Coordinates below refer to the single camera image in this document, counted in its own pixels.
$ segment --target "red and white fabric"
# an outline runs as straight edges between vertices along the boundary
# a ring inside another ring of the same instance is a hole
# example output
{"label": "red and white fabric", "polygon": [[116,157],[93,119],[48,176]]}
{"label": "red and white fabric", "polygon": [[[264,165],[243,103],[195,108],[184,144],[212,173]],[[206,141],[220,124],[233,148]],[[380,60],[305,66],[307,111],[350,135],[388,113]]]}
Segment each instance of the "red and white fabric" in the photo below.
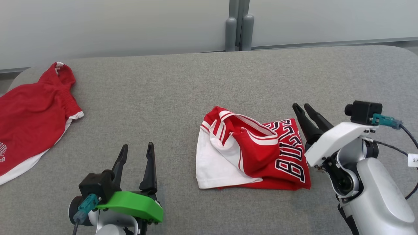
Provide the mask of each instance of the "red and white fabric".
{"label": "red and white fabric", "polygon": [[54,63],[39,81],[0,97],[0,185],[32,168],[72,120],[84,116],[70,93],[71,69]]}
{"label": "red and white fabric", "polygon": [[201,189],[311,187],[305,149],[294,119],[260,124],[218,106],[200,126],[196,178]]}

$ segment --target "white trim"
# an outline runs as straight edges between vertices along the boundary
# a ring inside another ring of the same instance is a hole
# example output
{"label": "white trim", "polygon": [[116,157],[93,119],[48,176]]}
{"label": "white trim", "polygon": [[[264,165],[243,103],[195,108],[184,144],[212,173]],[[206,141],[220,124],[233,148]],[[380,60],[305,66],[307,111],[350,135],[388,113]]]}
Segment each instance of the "white trim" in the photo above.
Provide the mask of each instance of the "white trim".
{"label": "white trim", "polygon": [[249,134],[251,134],[253,137],[256,137],[258,139],[273,139],[273,138],[277,138],[277,135],[268,135],[268,136],[258,136],[258,135],[254,135],[252,132],[250,132],[248,129],[246,129],[245,127],[241,127],[241,130],[244,129],[246,130]]}
{"label": "white trim", "polygon": [[209,125],[209,123],[207,121],[203,121],[202,122],[202,125],[204,125],[208,129],[210,128],[210,125]]}
{"label": "white trim", "polygon": [[[62,136],[67,131],[68,127],[70,127],[70,124],[74,119],[79,119],[83,116],[84,116],[84,113],[82,111],[76,113],[75,115],[70,116],[68,118],[68,120],[65,122],[64,132],[62,133],[61,137],[55,143],[57,143],[62,138]],[[42,152],[40,154],[37,154],[33,157],[30,157],[30,158],[24,160],[23,162],[21,162],[17,166],[13,167],[13,169],[9,170],[7,173],[0,176],[0,185],[2,185],[4,183],[7,183],[10,180],[22,175],[23,173],[27,172],[28,170],[30,170],[34,165],[36,165],[36,163],[39,161],[39,159],[42,157],[42,155],[44,155],[48,150],[49,149],[45,150],[44,152]]]}
{"label": "white trim", "polygon": [[231,111],[228,111],[228,110],[224,110],[224,111],[219,112],[219,118],[221,119],[221,121],[224,121],[224,119],[225,119],[225,118],[227,118],[227,117],[229,117],[229,116],[231,116],[231,115],[235,115],[235,114],[234,114],[234,113],[232,113]]}
{"label": "white trim", "polygon": [[269,139],[269,140],[259,140],[249,130],[247,130],[247,129],[245,129],[245,130],[247,131],[248,136],[250,137],[250,139],[258,145],[277,145],[279,143],[277,137],[274,138],[274,139]]}
{"label": "white trim", "polygon": [[259,123],[258,121],[254,120],[250,117],[247,117],[247,116],[244,116],[244,115],[237,115],[237,118],[239,118],[241,121],[245,122],[246,124],[252,126],[253,128],[261,131],[262,133],[264,133],[266,135],[271,135],[271,134],[277,135],[277,133],[275,131],[267,128],[263,124]]}
{"label": "white trim", "polygon": [[206,134],[209,134],[209,131],[203,125],[200,125],[200,129],[206,132]]}

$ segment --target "gray table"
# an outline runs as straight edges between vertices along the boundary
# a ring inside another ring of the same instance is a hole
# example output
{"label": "gray table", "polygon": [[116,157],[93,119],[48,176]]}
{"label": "gray table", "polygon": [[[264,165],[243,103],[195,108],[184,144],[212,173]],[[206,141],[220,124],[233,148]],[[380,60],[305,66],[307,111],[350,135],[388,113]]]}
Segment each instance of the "gray table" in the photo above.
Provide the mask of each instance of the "gray table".
{"label": "gray table", "polygon": [[[67,216],[78,183],[112,167],[129,145],[124,190],[137,190],[147,143],[155,144],[164,222],[148,234],[350,234],[328,177],[311,169],[311,190],[200,190],[195,154],[199,125],[215,105],[262,123],[294,118],[309,102],[333,124],[346,104],[381,102],[418,137],[418,57],[389,46],[92,58],[63,61],[77,79],[72,93],[85,116],[31,170],[0,186],[0,234],[70,234]],[[51,64],[24,71],[11,89],[36,82]],[[379,128],[374,138],[418,152],[405,133]],[[416,169],[382,147],[379,159],[406,195]],[[408,201],[418,216],[418,195]],[[94,234],[80,227],[79,235]]]}

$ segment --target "clothing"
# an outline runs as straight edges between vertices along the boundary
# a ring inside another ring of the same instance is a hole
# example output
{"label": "clothing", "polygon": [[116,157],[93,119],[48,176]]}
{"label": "clothing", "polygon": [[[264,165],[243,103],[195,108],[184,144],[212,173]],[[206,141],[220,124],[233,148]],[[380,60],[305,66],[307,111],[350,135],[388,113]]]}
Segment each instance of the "clothing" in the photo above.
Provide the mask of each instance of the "clothing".
{"label": "clothing", "polygon": [[39,81],[0,97],[0,185],[32,168],[72,120],[84,116],[70,93],[71,69],[54,63]]}
{"label": "clothing", "polygon": [[311,180],[294,119],[260,124],[215,107],[200,126],[199,188],[309,189]]}

